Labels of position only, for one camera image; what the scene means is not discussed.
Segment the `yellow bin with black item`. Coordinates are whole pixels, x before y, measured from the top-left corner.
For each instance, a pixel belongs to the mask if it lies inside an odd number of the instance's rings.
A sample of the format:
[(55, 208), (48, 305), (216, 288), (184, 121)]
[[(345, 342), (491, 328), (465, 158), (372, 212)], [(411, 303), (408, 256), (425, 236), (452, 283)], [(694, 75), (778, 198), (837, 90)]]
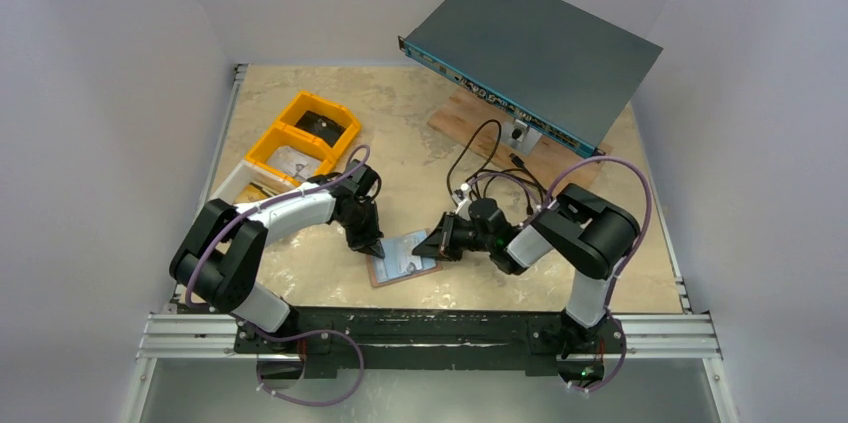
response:
[(335, 159), (347, 151), (362, 129), (347, 107), (306, 91), (296, 94), (277, 121), (322, 141)]

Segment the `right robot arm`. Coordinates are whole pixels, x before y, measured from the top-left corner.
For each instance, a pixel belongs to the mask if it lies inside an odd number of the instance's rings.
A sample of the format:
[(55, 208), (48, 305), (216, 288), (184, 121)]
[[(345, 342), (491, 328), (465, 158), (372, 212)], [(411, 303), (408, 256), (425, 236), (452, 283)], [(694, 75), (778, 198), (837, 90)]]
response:
[(466, 252), (486, 252), (499, 270), (520, 275), (542, 257), (558, 253), (575, 270), (561, 335), (569, 347), (584, 350), (600, 337), (615, 273), (635, 251), (640, 235), (629, 212), (569, 184), (524, 225), (511, 224), (492, 198), (462, 203), (444, 213), (411, 254), (458, 261)]

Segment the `yellow bin with cards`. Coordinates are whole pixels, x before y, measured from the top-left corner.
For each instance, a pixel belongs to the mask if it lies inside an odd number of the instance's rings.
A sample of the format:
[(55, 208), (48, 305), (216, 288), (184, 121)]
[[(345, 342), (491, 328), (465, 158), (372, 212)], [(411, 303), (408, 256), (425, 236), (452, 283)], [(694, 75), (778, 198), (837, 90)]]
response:
[(246, 160), (297, 187), (331, 172), (338, 158), (321, 138), (287, 124), (272, 125), (247, 152)]

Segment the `white plastic bin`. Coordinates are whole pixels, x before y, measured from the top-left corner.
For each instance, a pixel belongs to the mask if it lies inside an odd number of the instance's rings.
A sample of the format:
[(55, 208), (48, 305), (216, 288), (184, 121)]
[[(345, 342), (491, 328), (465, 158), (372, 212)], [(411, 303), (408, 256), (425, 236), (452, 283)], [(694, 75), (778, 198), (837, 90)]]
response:
[(238, 193), (251, 182), (258, 183), (266, 188), (273, 189), (277, 195), (286, 193), (295, 186), (275, 173), (263, 169), (257, 164), (246, 160), (240, 161), (235, 168), (226, 176), (223, 182), (210, 194), (209, 200), (221, 199), (229, 204), (233, 202)]

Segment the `aluminium frame rail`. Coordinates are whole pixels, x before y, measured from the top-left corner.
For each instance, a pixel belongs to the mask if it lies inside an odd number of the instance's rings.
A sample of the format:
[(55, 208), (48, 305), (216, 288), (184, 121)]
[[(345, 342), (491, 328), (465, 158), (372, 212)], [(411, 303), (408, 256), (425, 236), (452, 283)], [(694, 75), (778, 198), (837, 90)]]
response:
[[(722, 353), (708, 315), (624, 314), (617, 319), (629, 359), (720, 359)], [(349, 332), (361, 349), (495, 347), (493, 341), (459, 336), (399, 336), (368, 339)], [(162, 314), (148, 317), (136, 351), (141, 358), (249, 358), (257, 354), (284, 359), (294, 350), (275, 350), (261, 339), (248, 339), (231, 317)]]

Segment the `black item in bin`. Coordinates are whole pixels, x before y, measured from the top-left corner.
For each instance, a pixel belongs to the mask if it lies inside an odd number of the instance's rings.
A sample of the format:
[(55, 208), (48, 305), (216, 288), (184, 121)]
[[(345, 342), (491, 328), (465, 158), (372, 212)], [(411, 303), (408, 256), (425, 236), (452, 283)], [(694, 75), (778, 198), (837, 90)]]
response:
[(295, 127), (321, 139), (329, 147), (334, 147), (346, 131), (346, 128), (336, 121), (313, 111), (306, 111), (295, 123)]

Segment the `grey credit cards in bin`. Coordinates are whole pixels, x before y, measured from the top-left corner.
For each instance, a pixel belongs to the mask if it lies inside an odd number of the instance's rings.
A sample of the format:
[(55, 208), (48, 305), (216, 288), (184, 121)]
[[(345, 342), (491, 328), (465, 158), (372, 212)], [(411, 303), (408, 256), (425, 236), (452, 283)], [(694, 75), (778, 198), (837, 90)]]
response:
[(315, 174), (322, 161), (291, 146), (280, 146), (269, 156), (266, 164), (298, 182), (305, 182)]

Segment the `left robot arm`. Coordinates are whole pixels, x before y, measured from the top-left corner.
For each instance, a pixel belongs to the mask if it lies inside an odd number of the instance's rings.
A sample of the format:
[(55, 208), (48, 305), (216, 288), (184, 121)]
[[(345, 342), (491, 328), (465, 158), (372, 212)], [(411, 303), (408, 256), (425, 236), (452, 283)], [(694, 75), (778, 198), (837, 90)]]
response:
[(267, 246), (305, 228), (336, 223), (350, 250), (385, 255), (375, 202), (379, 174), (360, 160), (343, 173), (310, 178), (294, 190), (249, 204), (222, 199), (207, 202), (176, 251), (169, 274), (220, 312), (235, 315), (259, 329), (272, 351), (297, 342), (297, 312), (257, 281)]

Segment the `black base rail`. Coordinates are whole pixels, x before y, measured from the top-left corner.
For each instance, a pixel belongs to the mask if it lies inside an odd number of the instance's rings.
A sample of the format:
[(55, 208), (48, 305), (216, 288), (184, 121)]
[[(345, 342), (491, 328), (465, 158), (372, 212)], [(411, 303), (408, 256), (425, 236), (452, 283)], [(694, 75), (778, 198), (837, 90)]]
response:
[(618, 321), (584, 329), (556, 311), (302, 306), (270, 338), (248, 325), (238, 354), (291, 356), (307, 378), (341, 369), (519, 371), (594, 383), (625, 350)]

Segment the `grey socket box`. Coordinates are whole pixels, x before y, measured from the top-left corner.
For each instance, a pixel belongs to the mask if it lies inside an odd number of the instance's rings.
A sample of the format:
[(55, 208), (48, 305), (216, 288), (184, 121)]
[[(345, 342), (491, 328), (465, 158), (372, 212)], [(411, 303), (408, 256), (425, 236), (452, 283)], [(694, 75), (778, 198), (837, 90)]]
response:
[(540, 141), (542, 133), (527, 123), (513, 120), (503, 124), (500, 143), (508, 146), (514, 152), (529, 155)]

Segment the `yellow cards in white bin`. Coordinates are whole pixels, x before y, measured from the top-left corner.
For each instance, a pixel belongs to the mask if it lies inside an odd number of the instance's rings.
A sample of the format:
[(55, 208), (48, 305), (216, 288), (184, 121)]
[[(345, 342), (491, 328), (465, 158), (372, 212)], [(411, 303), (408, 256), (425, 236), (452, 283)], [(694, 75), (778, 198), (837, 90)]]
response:
[(238, 193), (233, 202), (236, 204), (253, 203), (276, 195), (277, 193), (273, 189), (251, 182)]

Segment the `wooden board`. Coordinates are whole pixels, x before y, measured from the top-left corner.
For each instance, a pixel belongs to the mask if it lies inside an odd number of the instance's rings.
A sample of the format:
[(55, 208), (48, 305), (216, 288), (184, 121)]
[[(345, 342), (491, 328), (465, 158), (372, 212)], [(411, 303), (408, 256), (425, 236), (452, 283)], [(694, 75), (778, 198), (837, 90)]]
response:
[(544, 187), (582, 160), (567, 146), (516, 122), (464, 89), (456, 90), (430, 116), (428, 125), (460, 145), (468, 145), (471, 153), (489, 159), (498, 169), (511, 167), (512, 155), (521, 158)]

